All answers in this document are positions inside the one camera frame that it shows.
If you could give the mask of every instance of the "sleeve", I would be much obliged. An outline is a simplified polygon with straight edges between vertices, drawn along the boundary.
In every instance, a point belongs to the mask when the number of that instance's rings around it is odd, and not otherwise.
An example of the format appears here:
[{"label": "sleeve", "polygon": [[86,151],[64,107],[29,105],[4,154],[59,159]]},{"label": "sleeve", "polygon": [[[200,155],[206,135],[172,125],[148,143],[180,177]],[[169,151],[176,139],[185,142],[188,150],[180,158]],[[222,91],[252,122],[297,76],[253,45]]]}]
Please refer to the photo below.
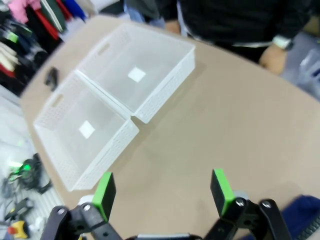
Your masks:
[{"label": "sleeve", "polygon": [[156,4],[166,22],[178,19],[177,0],[156,0]]},{"label": "sleeve", "polygon": [[276,24],[276,34],[294,38],[310,19],[311,0],[286,0],[284,14]]}]

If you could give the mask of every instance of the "hand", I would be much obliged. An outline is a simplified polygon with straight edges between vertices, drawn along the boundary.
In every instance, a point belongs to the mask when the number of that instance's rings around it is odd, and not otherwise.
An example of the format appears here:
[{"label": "hand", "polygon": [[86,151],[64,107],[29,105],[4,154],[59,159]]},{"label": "hand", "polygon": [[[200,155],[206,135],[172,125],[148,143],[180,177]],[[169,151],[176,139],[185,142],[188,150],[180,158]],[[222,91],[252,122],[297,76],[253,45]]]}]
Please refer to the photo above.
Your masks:
[{"label": "hand", "polygon": [[280,75],[284,71],[286,59],[287,52],[272,44],[261,55],[259,64],[271,73]]},{"label": "hand", "polygon": [[165,23],[165,29],[169,32],[180,34],[181,33],[181,27],[178,20],[168,21]]}]

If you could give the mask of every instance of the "basket handle hole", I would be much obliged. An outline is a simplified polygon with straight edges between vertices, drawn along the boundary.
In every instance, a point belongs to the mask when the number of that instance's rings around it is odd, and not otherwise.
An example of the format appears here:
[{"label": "basket handle hole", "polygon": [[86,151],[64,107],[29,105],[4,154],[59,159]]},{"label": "basket handle hole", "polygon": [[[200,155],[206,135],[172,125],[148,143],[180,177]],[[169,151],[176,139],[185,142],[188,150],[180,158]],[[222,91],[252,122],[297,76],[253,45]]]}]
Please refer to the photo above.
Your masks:
[{"label": "basket handle hole", "polygon": [[59,94],[58,97],[55,99],[55,101],[52,103],[51,107],[55,108],[56,106],[61,103],[61,101],[64,99],[64,96],[62,94]]},{"label": "basket handle hole", "polygon": [[106,45],[104,45],[104,46],[99,50],[98,55],[99,55],[99,56],[102,55],[105,51],[107,51],[107,50],[109,49],[109,47],[110,47],[110,44],[109,44],[109,43],[107,43]]}]

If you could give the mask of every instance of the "table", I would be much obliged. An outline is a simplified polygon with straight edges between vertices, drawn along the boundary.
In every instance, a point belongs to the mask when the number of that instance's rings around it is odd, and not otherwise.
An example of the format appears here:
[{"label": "table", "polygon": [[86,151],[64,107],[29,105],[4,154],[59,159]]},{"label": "table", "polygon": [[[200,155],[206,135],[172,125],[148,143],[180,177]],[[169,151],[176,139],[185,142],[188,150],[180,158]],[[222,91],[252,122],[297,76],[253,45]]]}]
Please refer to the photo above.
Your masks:
[{"label": "table", "polygon": [[[123,20],[96,16],[37,73],[21,99],[34,145],[65,204],[67,192],[33,128],[51,94],[51,67],[60,80]],[[218,217],[210,192],[213,168],[223,168],[234,190],[280,208],[299,194],[320,198],[320,104],[280,77],[219,48],[192,39],[196,69],[110,170],[117,194],[110,222],[124,238],[137,233],[204,235]]]}]

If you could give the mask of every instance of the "hanging clothes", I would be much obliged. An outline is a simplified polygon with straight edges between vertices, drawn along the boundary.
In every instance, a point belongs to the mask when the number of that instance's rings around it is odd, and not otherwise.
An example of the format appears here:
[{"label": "hanging clothes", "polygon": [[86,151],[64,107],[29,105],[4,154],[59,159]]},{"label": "hanging clothes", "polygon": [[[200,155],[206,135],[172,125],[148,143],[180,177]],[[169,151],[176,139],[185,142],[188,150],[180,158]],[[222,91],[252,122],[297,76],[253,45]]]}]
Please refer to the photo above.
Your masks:
[{"label": "hanging clothes", "polygon": [[36,29],[38,36],[30,27],[13,20],[11,14],[0,12],[0,31],[2,33],[0,34],[0,84],[17,96],[20,96],[49,56],[40,46],[38,39],[50,52],[61,43],[57,29],[50,25],[51,30],[55,31],[54,36],[57,39],[54,39],[49,34],[48,28],[43,26],[43,22],[32,6],[28,5],[25,13],[27,23]]},{"label": "hanging clothes", "polygon": [[14,71],[9,71],[2,64],[0,64],[0,72],[3,72],[5,75],[7,75],[10,78],[14,78],[16,76]]},{"label": "hanging clothes", "polygon": [[2,1],[0,1],[0,12],[5,13],[8,10],[9,10],[9,7],[6,4],[4,4]]},{"label": "hanging clothes", "polygon": [[28,22],[26,6],[30,6],[33,10],[41,9],[40,0],[12,0],[8,7],[12,12],[12,16],[20,23]]},{"label": "hanging clothes", "polygon": [[41,6],[43,15],[62,33],[67,28],[66,20],[56,0],[41,0]]},{"label": "hanging clothes", "polygon": [[38,16],[38,18],[40,19],[40,21],[43,23],[43,25],[45,26],[46,30],[49,32],[49,34],[55,39],[58,40],[59,39],[59,33],[58,30],[52,26],[52,24],[49,22],[49,20],[42,14],[42,12],[40,10],[36,10],[35,11],[36,15]]},{"label": "hanging clothes", "polygon": [[76,3],[75,0],[62,0],[62,3],[69,10],[74,18],[81,18],[83,21],[86,20],[86,14],[82,8]]},{"label": "hanging clothes", "polygon": [[60,45],[62,40],[60,38],[55,40],[50,35],[32,7],[27,6],[25,11],[28,18],[26,25],[35,33],[40,46],[51,54]]},{"label": "hanging clothes", "polygon": [[56,0],[56,2],[63,13],[64,19],[66,21],[70,21],[73,18],[72,14],[69,12],[69,10],[66,8],[66,6],[62,3],[61,0]]}]

